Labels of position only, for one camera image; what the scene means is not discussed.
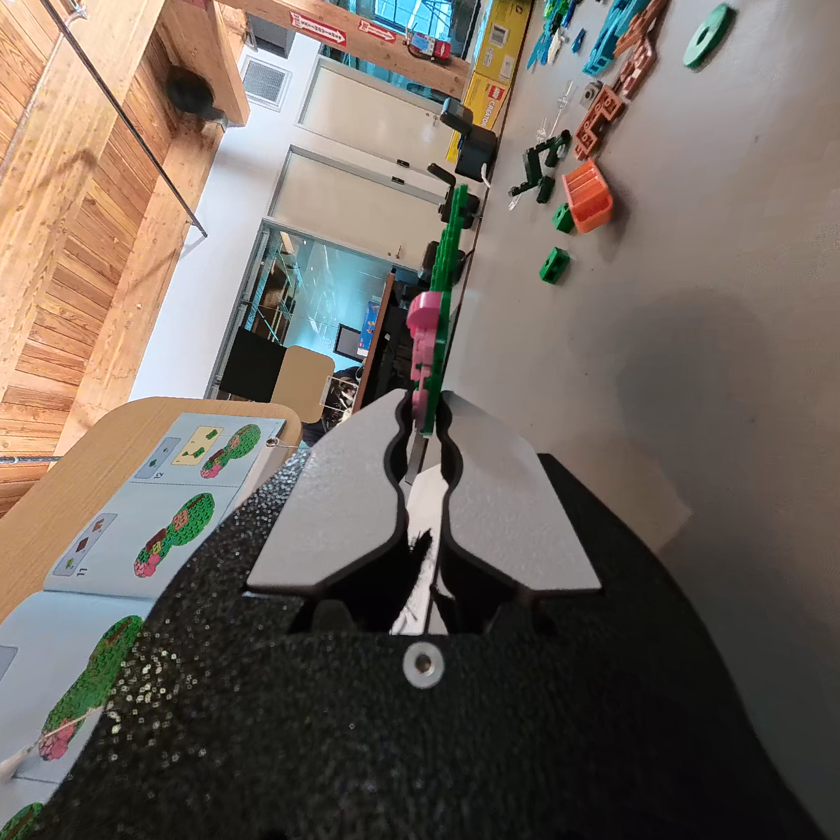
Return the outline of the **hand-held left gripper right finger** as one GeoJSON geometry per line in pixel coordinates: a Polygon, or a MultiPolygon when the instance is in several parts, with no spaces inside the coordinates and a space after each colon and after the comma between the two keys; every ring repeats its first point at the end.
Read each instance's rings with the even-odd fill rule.
{"type": "Polygon", "coordinates": [[[536,451],[452,391],[438,406],[440,573],[463,601],[536,601],[601,581],[536,451]]]}

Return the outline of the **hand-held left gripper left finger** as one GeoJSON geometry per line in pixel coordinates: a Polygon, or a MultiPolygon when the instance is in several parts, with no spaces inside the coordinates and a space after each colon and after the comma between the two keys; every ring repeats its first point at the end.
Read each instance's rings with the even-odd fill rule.
{"type": "Polygon", "coordinates": [[[353,414],[308,452],[247,579],[251,592],[324,595],[365,579],[408,595],[408,391],[353,414]]]}

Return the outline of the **green lego baseplate build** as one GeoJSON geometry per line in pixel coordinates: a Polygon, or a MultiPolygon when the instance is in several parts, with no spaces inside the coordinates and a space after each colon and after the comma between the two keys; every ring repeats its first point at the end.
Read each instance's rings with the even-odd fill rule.
{"type": "Polygon", "coordinates": [[[434,432],[438,402],[443,390],[452,296],[459,275],[459,240],[473,196],[467,185],[457,185],[449,221],[437,246],[430,290],[413,300],[406,325],[413,340],[413,421],[426,438],[434,432]]]}

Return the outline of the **lego instruction booklet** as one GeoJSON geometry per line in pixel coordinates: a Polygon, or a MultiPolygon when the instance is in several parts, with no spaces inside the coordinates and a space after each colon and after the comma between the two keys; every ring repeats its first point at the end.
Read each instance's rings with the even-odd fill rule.
{"type": "Polygon", "coordinates": [[[2,838],[24,838],[102,717],[153,603],[256,485],[285,418],[181,413],[2,622],[2,838]]]}

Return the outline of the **blue lego box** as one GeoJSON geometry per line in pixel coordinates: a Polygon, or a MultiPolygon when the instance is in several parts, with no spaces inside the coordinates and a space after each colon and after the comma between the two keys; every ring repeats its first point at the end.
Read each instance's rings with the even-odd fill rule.
{"type": "Polygon", "coordinates": [[[361,358],[366,358],[371,351],[371,344],[374,340],[376,326],[381,313],[382,301],[368,301],[366,305],[364,322],[360,328],[356,352],[361,358]]]}

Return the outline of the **dark green lego panel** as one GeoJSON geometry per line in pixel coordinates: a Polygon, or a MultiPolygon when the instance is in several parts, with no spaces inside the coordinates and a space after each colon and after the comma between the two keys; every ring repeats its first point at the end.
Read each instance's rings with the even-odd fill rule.
{"type": "Polygon", "coordinates": [[[543,169],[552,169],[564,160],[572,141],[572,134],[564,129],[560,134],[549,137],[528,148],[522,155],[527,188],[538,185],[543,178],[543,169]]]}

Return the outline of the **heap of terracotta lego plates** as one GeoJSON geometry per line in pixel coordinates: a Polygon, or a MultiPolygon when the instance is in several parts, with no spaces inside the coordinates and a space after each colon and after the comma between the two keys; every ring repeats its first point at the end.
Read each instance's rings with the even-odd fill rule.
{"type": "MultiPolygon", "coordinates": [[[[633,19],[628,32],[619,38],[612,63],[621,56],[626,56],[626,61],[614,82],[603,84],[601,92],[574,132],[574,156],[578,161],[587,161],[592,157],[601,145],[607,126],[621,115],[655,66],[655,27],[668,5],[668,1],[650,1],[647,9],[633,19]]],[[[591,79],[598,80],[599,75],[591,79]]]]}

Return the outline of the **yellow lego box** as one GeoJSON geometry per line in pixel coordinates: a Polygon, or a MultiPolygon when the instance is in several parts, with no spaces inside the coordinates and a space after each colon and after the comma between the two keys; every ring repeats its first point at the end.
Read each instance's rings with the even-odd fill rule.
{"type": "MultiPolygon", "coordinates": [[[[459,100],[474,121],[497,136],[500,114],[508,100],[532,15],[532,1],[489,2],[481,19],[467,87],[459,100]]],[[[455,166],[457,135],[446,161],[455,166]]]]}

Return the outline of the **green round lego piece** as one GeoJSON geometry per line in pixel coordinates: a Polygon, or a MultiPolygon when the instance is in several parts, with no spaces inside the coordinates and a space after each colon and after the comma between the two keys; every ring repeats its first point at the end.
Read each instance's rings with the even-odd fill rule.
{"type": "Polygon", "coordinates": [[[683,55],[683,66],[690,70],[701,68],[727,36],[737,16],[737,10],[728,3],[715,6],[703,18],[683,55]]]}

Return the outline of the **wooden office desk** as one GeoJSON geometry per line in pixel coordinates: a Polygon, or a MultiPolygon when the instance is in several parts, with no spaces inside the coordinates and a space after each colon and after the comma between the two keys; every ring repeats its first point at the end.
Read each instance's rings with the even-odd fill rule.
{"type": "Polygon", "coordinates": [[[390,335],[386,329],[386,320],[391,308],[395,274],[395,271],[392,269],[385,279],[385,287],[379,311],[374,322],[369,352],[364,361],[360,386],[353,405],[353,414],[358,413],[376,398],[375,391],[385,357],[385,348],[389,341],[388,336],[390,335]]]}

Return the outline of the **black partition panel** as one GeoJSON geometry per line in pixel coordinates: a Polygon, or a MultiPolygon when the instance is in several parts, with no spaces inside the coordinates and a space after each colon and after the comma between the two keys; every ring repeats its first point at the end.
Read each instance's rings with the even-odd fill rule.
{"type": "Polygon", "coordinates": [[[247,401],[269,403],[286,353],[282,344],[238,328],[218,390],[247,401]]]}

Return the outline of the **wooden booklet stand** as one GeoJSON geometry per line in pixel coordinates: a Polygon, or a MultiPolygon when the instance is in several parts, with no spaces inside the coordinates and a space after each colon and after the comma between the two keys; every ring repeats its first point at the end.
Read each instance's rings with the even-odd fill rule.
{"type": "Polygon", "coordinates": [[[152,396],[99,419],[1,520],[1,619],[42,589],[62,550],[141,465],[183,413],[286,421],[283,445],[301,441],[299,415],[281,404],[152,396]]]}

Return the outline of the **frosted glass door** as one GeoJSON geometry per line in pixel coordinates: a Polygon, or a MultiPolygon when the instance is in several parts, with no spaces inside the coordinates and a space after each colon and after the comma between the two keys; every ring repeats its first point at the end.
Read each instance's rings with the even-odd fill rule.
{"type": "Polygon", "coordinates": [[[395,160],[444,155],[439,103],[336,60],[317,59],[297,125],[357,151],[395,160]]]}
{"type": "Polygon", "coordinates": [[[300,235],[417,268],[444,231],[438,204],[436,195],[292,146],[267,217],[300,235]]]}

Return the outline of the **orange brick separator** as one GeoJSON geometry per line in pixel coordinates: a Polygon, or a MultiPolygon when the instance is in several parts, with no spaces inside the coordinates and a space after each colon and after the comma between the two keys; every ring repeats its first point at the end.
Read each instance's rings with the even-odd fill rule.
{"type": "Polygon", "coordinates": [[[577,232],[585,235],[608,224],[613,217],[613,195],[593,160],[562,176],[570,213],[577,232]]]}

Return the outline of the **dark grey battery charger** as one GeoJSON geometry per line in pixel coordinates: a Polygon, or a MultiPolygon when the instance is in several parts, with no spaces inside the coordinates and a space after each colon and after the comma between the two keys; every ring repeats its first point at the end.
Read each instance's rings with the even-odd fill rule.
{"type": "Polygon", "coordinates": [[[498,137],[474,121],[473,112],[458,99],[447,98],[441,122],[457,135],[455,173],[476,182],[489,183],[497,156],[498,137]]]}

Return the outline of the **black round ceiling lamp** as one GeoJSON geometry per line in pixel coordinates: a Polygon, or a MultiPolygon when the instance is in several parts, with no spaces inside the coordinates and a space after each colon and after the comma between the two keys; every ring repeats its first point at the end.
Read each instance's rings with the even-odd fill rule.
{"type": "Polygon", "coordinates": [[[175,109],[209,123],[229,126],[224,111],[214,106],[214,92],[207,81],[180,66],[171,66],[165,83],[168,99],[175,109]]]}

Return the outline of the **black metal rod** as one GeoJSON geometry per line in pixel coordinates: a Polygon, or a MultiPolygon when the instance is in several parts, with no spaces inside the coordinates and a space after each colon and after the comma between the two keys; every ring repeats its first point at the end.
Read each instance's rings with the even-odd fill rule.
{"type": "Polygon", "coordinates": [[[63,21],[63,19],[59,16],[58,12],[54,9],[51,2],[40,1],[40,4],[46,10],[53,23],[58,27],[59,33],[64,36],[69,46],[78,57],[80,63],[88,72],[91,79],[94,80],[97,87],[105,96],[108,103],[112,106],[113,110],[117,113],[122,123],[126,126],[133,138],[136,140],[142,152],[144,152],[147,158],[152,162],[155,170],[163,179],[165,185],[170,189],[171,193],[173,194],[177,202],[180,204],[183,211],[189,217],[191,226],[195,227],[204,238],[207,238],[207,231],[205,230],[205,227],[197,219],[197,217],[194,214],[194,211],[189,207],[183,195],[175,187],[175,184],[173,183],[171,177],[166,173],[162,163],[154,155],[153,151],[151,150],[151,147],[146,143],[145,139],[140,134],[132,120],[129,118],[126,111],[124,111],[122,104],[116,99],[109,85],[102,78],[98,69],[94,66],[87,53],[78,43],[77,38],[70,32],[68,24],[66,24],[63,21]]]}

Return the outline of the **wooden beam with red stickers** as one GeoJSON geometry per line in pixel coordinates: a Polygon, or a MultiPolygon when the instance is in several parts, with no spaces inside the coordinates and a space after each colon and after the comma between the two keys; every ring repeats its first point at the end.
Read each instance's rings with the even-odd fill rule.
{"type": "Polygon", "coordinates": [[[223,1],[223,5],[293,29],[348,56],[389,70],[410,81],[463,100],[469,86],[470,64],[415,56],[397,35],[379,24],[324,1],[223,1]]]}

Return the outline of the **cluster of azure curved pieces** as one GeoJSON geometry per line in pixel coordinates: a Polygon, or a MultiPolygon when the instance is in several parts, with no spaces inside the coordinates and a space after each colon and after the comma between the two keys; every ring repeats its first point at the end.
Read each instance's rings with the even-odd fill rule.
{"type": "Polygon", "coordinates": [[[614,1],[610,6],[601,32],[582,71],[597,77],[613,61],[618,40],[630,29],[633,19],[644,12],[650,1],[614,1]]]}

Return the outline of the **wall air vent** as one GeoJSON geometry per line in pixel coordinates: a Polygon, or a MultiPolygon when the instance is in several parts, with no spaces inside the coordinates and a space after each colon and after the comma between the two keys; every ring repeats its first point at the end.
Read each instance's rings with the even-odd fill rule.
{"type": "Polygon", "coordinates": [[[258,56],[248,55],[241,69],[245,95],[250,104],[280,112],[290,89],[293,73],[258,56]]]}

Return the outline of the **red wall alarm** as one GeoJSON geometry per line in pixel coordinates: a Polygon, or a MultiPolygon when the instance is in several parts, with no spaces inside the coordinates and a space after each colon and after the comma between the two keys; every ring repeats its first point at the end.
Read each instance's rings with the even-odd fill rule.
{"type": "Polygon", "coordinates": [[[452,56],[449,42],[407,28],[403,41],[410,55],[433,62],[448,63],[452,56]]]}

